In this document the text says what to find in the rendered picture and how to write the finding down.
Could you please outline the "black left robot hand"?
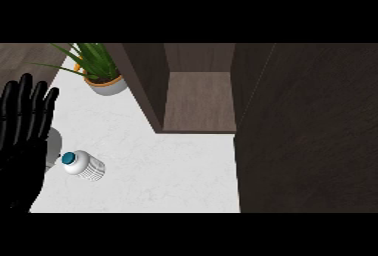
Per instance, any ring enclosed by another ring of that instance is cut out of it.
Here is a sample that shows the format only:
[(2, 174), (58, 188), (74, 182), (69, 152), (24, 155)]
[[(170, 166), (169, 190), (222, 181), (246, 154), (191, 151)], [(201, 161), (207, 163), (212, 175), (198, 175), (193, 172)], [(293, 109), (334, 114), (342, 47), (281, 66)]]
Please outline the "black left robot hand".
[(40, 195), (48, 138), (60, 89), (33, 75), (6, 83), (0, 96), (0, 216), (27, 214)]

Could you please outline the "brown wooden cabinet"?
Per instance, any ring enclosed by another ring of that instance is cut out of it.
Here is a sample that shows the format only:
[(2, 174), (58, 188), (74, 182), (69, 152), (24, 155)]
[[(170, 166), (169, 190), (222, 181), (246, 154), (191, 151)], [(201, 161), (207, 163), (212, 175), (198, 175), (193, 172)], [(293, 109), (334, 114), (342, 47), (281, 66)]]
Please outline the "brown wooden cabinet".
[(232, 43), (108, 43), (105, 47), (156, 132), (237, 132)]

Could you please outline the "dark brown cabinet door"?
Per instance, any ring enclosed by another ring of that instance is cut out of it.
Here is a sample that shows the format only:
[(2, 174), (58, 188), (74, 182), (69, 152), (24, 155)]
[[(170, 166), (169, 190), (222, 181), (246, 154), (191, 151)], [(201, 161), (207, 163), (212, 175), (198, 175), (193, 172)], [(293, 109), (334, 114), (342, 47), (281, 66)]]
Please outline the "dark brown cabinet door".
[(378, 213), (378, 44), (272, 46), (234, 143), (244, 213)]

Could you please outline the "white bottle with blue cap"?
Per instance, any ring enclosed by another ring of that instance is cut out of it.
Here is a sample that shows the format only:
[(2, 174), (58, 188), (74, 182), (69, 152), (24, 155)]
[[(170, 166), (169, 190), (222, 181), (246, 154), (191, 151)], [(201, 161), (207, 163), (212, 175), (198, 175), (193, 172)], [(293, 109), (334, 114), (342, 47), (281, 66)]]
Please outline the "white bottle with blue cap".
[(105, 163), (86, 151), (67, 152), (61, 158), (66, 171), (70, 175), (97, 182), (105, 175)]

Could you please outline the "green plant in grey pot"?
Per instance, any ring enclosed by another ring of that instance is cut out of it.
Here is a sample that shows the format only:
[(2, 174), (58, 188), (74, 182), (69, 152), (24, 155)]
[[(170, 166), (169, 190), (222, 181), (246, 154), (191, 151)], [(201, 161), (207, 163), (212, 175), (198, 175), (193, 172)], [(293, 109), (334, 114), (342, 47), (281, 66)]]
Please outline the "green plant in grey pot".
[(74, 68), (40, 63), (40, 66), (66, 70), (85, 79), (92, 90), (102, 96), (114, 96), (128, 89), (128, 82), (122, 75), (116, 61), (102, 43), (70, 43), (71, 52), (58, 44), (52, 46), (73, 59)]

